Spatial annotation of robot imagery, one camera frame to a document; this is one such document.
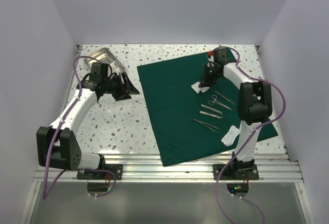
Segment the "white gauze pad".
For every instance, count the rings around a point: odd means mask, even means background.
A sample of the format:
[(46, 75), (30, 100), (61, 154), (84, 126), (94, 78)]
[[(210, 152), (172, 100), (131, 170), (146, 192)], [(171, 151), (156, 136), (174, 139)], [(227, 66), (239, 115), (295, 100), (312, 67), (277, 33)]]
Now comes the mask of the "white gauze pad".
[(191, 85), (191, 88), (198, 94), (198, 93), (205, 93), (207, 92), (210, 87), (199, 87), (200, 82), (196, 82)]

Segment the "steel hemostat scissors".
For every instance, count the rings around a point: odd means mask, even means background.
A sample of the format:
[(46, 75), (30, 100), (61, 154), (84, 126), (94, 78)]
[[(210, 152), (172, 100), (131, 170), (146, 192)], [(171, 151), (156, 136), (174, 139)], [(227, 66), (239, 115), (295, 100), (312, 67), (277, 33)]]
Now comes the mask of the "steel hemostat scissors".
[(214, 104), (217, 104), (217, 105), (220, 105), (228, 110), (231, 110), (230, 107), (228, 107), (227, 105), (221, 103), (220, 101), (217, 100), (217, 96), (216, 95), (212, 95), (211, 96), (211, 100), (208, 101), (208, 104), (209, 105), (214, 105)]

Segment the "stainless steel tray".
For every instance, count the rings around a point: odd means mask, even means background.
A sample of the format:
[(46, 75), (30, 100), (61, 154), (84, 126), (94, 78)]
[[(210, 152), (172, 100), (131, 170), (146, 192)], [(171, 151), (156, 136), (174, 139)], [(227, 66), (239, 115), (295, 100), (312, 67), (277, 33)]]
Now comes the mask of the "stainless steel tray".
[(107, 63), (112, 72), (121, 73), (125, 71), (125, 66), (107, 48), (101, 48), (84, 58), (84, 62), (91, 68), (92, 63)]

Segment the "white blue sachet packet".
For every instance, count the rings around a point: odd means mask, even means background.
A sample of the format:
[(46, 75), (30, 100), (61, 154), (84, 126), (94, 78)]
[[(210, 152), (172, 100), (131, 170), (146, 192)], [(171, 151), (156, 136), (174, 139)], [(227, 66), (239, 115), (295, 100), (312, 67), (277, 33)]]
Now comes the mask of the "white blue sachet packet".
[(223, 136), (221, 142), (225, 146), (231, 146), (234, 144), (234, 141), (239, 134), (240, 134), (240, 129), (233, 125), (229, 128), (228, 132)]

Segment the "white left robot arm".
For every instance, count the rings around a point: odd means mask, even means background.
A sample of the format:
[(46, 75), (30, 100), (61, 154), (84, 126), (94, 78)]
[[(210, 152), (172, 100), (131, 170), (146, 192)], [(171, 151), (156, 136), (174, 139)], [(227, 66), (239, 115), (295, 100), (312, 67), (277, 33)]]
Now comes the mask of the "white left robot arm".
[(82, 152), (76, 133), (102, 96), (112, 95), (115, 101), (121, 101), (139, 94), (126, 72), (108, 74), (109, 67), (106, 63), (92, 63), (90, 73), (78, 83), (74, 97), (60, 116), (48, 127), (41, 126), (37, 130), (40, 166), (67, 171), (88, 170), (95, 179), (106, 175), (104, 157)]

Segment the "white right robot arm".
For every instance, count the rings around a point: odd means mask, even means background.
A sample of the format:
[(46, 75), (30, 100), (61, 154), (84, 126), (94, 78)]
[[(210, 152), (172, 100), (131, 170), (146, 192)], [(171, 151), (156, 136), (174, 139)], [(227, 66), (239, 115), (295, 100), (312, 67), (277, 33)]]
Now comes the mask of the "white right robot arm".
[(272, 114), (271, 85), (248, 75), (240, 66), (239, 53), (229, 47), (217, 47), (208, 53), (199, 87), (211, 87), (219, 78), (230, 80), (238, 89), (237, 114), (241, 131), (235, 150), (226, 165), (215, 164), (218, 180), (259, 179), (254, 151), (259, 132)]

